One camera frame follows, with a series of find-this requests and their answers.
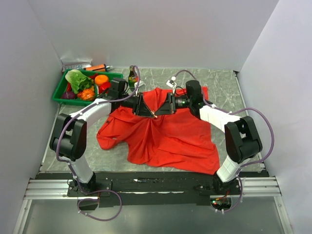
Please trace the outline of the red t-shirt garment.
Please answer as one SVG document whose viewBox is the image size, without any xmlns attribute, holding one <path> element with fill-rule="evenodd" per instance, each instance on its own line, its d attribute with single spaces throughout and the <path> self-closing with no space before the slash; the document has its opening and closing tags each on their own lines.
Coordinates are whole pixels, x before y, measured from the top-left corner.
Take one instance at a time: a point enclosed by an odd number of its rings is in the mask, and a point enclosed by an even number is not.
<svg viewBox="0 0 312 234">
<path fill-rule="evenodd" d="M 173 115 L 148 118 L 119 107 L 99 129 L 97 141 L 103 150 L 126 142 L 127 160 L 133 164 L 210 175 L 220 167 L 210 124 L 194 117 L 187 108 L 178 109 Z"/>
</svg>

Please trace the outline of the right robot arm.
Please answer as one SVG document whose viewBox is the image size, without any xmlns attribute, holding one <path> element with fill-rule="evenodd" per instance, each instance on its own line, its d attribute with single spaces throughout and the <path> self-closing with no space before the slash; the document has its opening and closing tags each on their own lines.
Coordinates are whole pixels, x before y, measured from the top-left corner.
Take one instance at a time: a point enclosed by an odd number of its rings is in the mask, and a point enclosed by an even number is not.
<svg viewBox="0 0 312 234">
<path fill-rule="evenodd" d="M 213 175 L 212 189 L 226 193 L 239 174 L 240 168 L 258 154 L 263 146 L 251 117 L 239 117 L 225 113 L 204 98 L 199 81 L 186 82 L 186 94 L 176 97 L 168 93 L 165 101 L 155 112 L 156 116 L 172 115 L 178 109 L 188 108 L 196 118 L 208 122 L 225 134 L 227 157 Z"/>
</svg>

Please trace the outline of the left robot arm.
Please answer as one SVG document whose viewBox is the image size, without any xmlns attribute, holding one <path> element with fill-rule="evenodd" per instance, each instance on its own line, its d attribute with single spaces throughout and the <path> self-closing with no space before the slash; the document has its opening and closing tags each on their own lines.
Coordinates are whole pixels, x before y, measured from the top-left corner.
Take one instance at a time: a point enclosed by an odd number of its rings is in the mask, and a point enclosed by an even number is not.
<svg viewBox="0 0 312 234">
<path fill-rule="evenodd" d="M 141 81 L 136 82 L 135 89 L 130 94 L 125 94 L 125 81 L 114 78 L 107 92 L 100 94 L 90 105 L 70 115 L 57 116 L 50 149 L 55 151 L 58 161 L 68 165 L 74 181 L 84 195 L 91 196 L 97 189 L 96 175 L 84 155 L 88 127 L 120 106 L 130 108 L 136 116 L 155 117 L 144 102 L 143 94 L 138 91 L 141 84 Z"/>
</svg>

